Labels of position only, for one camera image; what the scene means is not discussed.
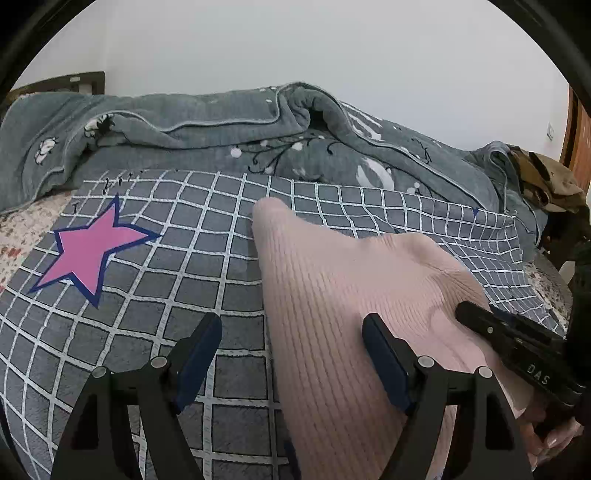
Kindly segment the person's right hand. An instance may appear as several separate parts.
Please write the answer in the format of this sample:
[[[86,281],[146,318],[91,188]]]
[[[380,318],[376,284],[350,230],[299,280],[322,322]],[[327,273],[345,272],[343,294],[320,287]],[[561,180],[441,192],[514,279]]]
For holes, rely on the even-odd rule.
[[[532,470],[557,457],[584,431],[584,426],[572,418],[541,438],[535,432],[535,427],[546,418],[546,404],[544,397],[533,397],[525,411],[517,418]]]

